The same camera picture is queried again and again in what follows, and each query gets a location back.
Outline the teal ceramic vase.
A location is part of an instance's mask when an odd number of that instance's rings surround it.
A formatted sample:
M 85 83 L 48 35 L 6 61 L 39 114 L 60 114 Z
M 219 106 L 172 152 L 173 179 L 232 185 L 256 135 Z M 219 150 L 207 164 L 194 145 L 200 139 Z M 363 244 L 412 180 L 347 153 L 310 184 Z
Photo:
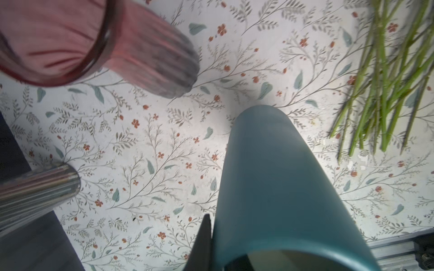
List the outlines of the teal ceramic vase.
M 289 118 L 260 105 L 232 127 L 220 182 L 212 268 L 377 271 L 373 254 Z

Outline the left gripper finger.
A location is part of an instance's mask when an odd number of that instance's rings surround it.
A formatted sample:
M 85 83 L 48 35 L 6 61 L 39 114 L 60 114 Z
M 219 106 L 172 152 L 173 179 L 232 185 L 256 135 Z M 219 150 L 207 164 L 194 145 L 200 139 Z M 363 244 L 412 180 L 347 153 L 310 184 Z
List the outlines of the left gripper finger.
M 205 214 L 183 271 L 210 271 L 211 253 L 211 219 L 209 214 Z

